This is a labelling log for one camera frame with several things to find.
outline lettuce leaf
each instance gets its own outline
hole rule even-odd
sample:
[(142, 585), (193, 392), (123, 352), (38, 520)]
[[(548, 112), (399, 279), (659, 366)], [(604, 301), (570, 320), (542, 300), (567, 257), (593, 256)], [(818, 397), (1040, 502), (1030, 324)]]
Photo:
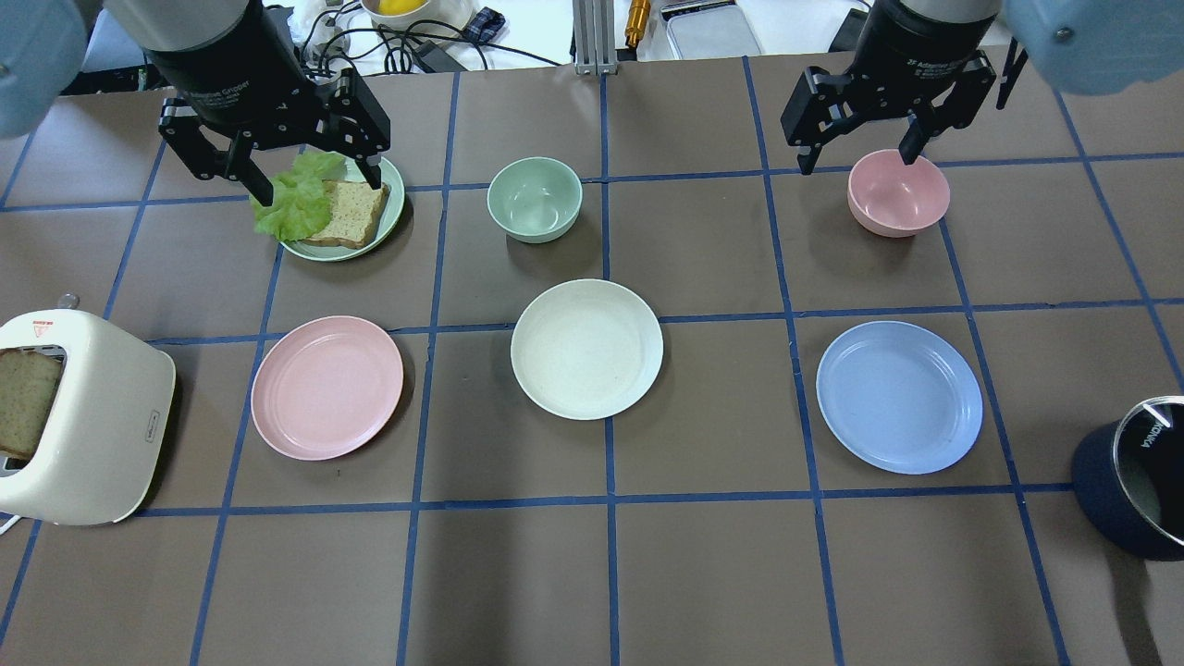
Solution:
[(270, 206), (251, 197), (255, 230), (277, 241), (308, 238), (329, 224), (329, 197), (324, 179), (340, 177), (346, 158), (337, 153), (304, 152), (292, 168), (271, 178)]

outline green plate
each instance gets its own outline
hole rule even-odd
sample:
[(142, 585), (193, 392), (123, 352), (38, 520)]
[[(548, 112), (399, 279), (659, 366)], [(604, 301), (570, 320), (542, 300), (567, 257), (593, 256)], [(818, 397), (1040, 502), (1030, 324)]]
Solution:
[[(394, 225), (398, 224), (399, 216), (403, 214), (403, 205), (407, 199), (407, 191), (403, 186), (403, 177), (399, 175), (399, 169), (394, 168), (394, 165), (388, 162), (386, 158), (382, 158), (382, 161), (379, 162), (379, 168), (382, 171), (382, 182), (391, 188), (391, 192), (386, 197), (382, 217), (378, 220), (378, 232), (374, 233), (374, 239), (367, 245), (356, 250), (341, 246), (321, 248), (317, 245), (305, 245), (300, 241), (284, 241), (281, 245), (297, 257), (314, 262), (341, 262), (352, 260), (377, 248), (379, 243), (385, 241), (386, 237), (394, 231)], [(353, 180), (355, 182), (365, 180), (362, 178), (362, 173), (358, 171), (358, 165), (355, 165), (353, 160), (346, 160), (346, 175), (342, 180)]]

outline toaster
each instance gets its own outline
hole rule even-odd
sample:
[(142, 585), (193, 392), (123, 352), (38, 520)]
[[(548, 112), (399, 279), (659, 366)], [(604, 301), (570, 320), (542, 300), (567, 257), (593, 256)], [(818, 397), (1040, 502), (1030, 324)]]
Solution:
[(116, 523), (143, 501), (176, 383), (168, 354), (83, 310), (0, 326), (0, 348), (62, 359), (40, 443), (21, 467), (0, 456), (0, 511), (60, 525)]

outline sandwich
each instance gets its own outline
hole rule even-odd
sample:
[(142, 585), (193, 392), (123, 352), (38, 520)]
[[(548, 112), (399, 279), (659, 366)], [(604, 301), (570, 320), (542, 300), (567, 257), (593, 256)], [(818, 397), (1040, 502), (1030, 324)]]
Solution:
[(327, 180), (324, 186), (329, 198), (329, 224), (302, 238), (301, 243), (341, 245), (352, 250), (365, 248), (378, 232), (378, 220), (382, 217), (390, 186), (384, 182), (382, 187), (371, 190), (366, 182), (348, 180)]

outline bread slice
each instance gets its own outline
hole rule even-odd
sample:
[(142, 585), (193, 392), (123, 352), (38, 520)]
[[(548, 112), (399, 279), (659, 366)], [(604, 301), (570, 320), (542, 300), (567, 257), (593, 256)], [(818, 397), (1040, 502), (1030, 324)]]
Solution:
[(352, 250), (365, 248), (378, 232), (378, 220), (391, 191), (385, 182), (371, 190), (366, 182), (328, 180), (329, 225), (301, 241), (308, 245), (332, 248), (341, 245)]
[(62, 379), (62, 361), (32, 351), (0, 351), (0, 452), (33, 457)]

